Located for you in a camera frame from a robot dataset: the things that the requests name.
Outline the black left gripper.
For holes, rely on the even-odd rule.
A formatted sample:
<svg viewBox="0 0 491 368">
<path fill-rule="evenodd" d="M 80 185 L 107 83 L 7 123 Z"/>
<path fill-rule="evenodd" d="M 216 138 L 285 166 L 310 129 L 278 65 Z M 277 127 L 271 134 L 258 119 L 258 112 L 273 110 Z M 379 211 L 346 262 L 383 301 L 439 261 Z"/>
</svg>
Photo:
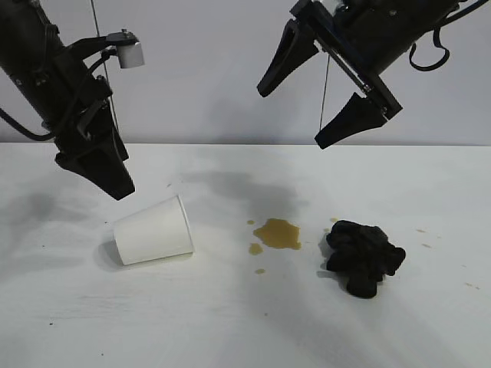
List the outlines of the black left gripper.
<svg viewBox="0 0 491 368">
<path fill-rule="evenodd" d="M 35 141 L 54 138 L 60 150 L 55 162 L 116 200 L 134 193 L 135 186 L 124 165 L 129 154 L 107 106 L 113 92 L 107 79 L 93 72 L 119 50 L 100 49 L 90 67 L 84 59 L 94 52 L 76 47 L 21 52 L 21 93 L 48 131 L 39 135 L 22 127 L 21 134 Z"/>
</svg>

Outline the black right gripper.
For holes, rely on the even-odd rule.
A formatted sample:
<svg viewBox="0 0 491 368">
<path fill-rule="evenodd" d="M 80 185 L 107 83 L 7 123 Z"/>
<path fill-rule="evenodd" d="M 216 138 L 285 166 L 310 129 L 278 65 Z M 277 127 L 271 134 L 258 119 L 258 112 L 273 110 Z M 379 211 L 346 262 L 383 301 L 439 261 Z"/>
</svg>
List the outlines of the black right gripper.
<svg viewBox="0 0 491 368">
<path fill-rule="evenodd" d="M 320 1 L 299 1 L 290 10 L 297 20 L 287 21 L 257 91 L 261 97 L 269 96 L 314 57 L 319 52 L 316 37 L 327 51 L 339 55 L 354 70 L 366 97 L 353 93 L 315 136 L 315 142 L 324 150 L 355 134 L 382 127 L 402 107 L 381 74 L 458 8 L 458 1 L 343 1 L 330 13 Z"/>
</svg>

